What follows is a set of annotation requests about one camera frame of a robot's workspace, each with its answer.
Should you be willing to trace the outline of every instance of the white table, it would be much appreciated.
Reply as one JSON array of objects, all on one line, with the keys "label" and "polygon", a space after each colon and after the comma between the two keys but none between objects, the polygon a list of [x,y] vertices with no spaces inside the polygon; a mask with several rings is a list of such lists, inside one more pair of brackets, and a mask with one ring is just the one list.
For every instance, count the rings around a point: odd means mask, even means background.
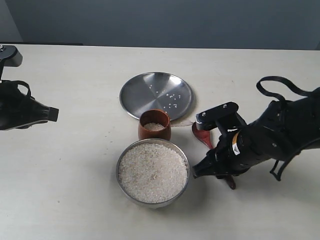
[{"label": "white table", "polygon": [[[305,90],[320,86],[320,52],[17,45],[20,67],[3,78],[30,84],[41,103],[59,108],[58,122],[0,132],[1,240],[319,239],[320,150],[304,151],[277,182],[274,160],[235,178],[190,179],[185,194],[163,209],[140,208],[117,185],[115,167],[137,137],[138,121],[119,103],[131,77],[168,72],[187,81],[196,106],[187,119],[228,101],[249,123],[272,100],[256,90],[269,75]],[[277,83],[265,84],[288,99]],[[219,132],[214,132],[217,143]],[[172,128],[190,165],[206,147],[191,127]]]}]

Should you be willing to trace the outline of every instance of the metal bowl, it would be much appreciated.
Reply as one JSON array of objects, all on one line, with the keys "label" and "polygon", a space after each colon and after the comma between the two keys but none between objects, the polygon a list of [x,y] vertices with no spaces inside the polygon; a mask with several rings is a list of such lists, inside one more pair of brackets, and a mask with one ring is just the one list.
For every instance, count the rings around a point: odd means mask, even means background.
[{"label": "metal bowl", "polygon": [[132,117],[161,109],[170,120],[184,116],[194,100],[191,87],[180,77],[165,72],[147,72],[131,78],[120,91],[120,103]]},{"label": "metal bowl", "polygon": [[[121,181],[119,179],[119,166],[120,166],[120,162],[121,162],[123,156],[130,149],[134,148],[135,146],[142,145],[142,144],[159,144],[159,145],[165,146],[165,147],[175,151],[176,153],[178,153],[182,157],[182,159],[183,159],[183,161],[185,163],[185,168],[186,168],[186,172],[187,172],[186,173],[186,182],[185,182],[185,185],[184,185],[183,189],[176,196],[174,196],[173,198],[171,198],[171,199],[169,199],[167,201],[158,202],[158,203],[147,203],[147,202],[139,201],[139,200],[133,198],[132,196],[130,196],[126,192],[126,190],[123,188],[123,186],[121,185]],[[135,203],[135,204],[137,204],[137,205],[139,205],[141,207],[146,207],[146,208],[150,208],[150,209],[157,209],[157,208],[162,208],[162,207],[165,207],[165,206],[173,203],[175,200],[177,200],[183,194],[183,192],[186,190],[188,182],[189,182],[190,166],[189,166],[189,162],[188,162],[187,157],[184,154],[184,152],[179,147],[174,145],[172,142],[169,142],[167,140],[163,140],[163,139],[160,139],[160,138],[148,138],[148,139],[136,141],[135,143],[131,144],[130,146],[128,146],[123,151],[123,153],[121,154],[121,156],[119,157],[119,160],[117,162],[116,173],[115,174],[116,174],[116,180],[117,180],[121,190],[124,192],[124,194],[127,196],[127,198],[130,201],[132,201],[133,203]]]}]

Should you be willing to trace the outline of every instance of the wooden cup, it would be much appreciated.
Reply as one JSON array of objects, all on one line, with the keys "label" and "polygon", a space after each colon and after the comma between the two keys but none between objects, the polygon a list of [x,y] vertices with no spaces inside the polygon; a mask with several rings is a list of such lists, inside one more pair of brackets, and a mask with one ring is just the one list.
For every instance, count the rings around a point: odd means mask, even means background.
[{"label": "wooden cup", "polygon": [[[146,124],[155,123],[164,126],[164,129],[159,131],[151,131],[144,126]],[[143,139],[164,139],[170,140],[171,138],[171,124],[169,116],[160,109],[151,109],[144,112],[139,119],[138,138]]]}]

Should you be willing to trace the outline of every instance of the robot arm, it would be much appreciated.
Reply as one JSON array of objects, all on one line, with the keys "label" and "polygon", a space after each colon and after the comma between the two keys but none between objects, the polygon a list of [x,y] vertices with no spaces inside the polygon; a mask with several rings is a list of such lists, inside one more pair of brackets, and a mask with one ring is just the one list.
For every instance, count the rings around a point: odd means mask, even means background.
[{"label": "robot arm", "polygon": [[[261,82],[285,84],[294,93],[304,96],[288,101],[282,95],[265,90]],[[303,91],[290,80],[279,76],[262,78],[256,85],[265,96],[277,98],[254,122],[246,124],[237,113],[238,105],[228,102],[196,116],[200,130],[217,128],[221,132],[216,148],[193,167],[194,177],[204,175],[238,176],[252,166],[275,159],[270,171],[280,181],[290,161],[304,149],[320,148],[320,87]],[[275,170],[283,162],[278,172]]]},{"label": "robot arm", "polygon": [[[0,45],[0,130],[27,129],[58,119],[59,110],[36,101],[26,82],[1,80],[4,67],[18,67],[22,60],[15,46]],[[18,89],[19,85],[27,88],[27,94]]]}]

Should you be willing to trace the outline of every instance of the red spoon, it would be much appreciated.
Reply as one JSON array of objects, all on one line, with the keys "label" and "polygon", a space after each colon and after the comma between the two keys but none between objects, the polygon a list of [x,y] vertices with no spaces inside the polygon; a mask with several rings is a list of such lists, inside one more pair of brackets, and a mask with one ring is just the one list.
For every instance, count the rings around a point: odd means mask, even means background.
[{"label": "red spoon", "polygon": [[[205,131],[205,130],[199,130],[197,129],[197,125],[196,123],[194,122],[192,124],[192,132],[193,132],[193,135],[198,139],[200,140],[202,143],[204,143],[209,149],[213,149],[214,146],[212,146],[212,143],[211,143],[211,134],[210,134],[210,131]],[[236,189],[236,183],[235,183],[235,180],[234,178],[231,176],[231,175],[225,175],[225,176],[216,176],[218,179],[221,179],[223,178],[226,183],[228,184],[228,186],[234,190]]]}]

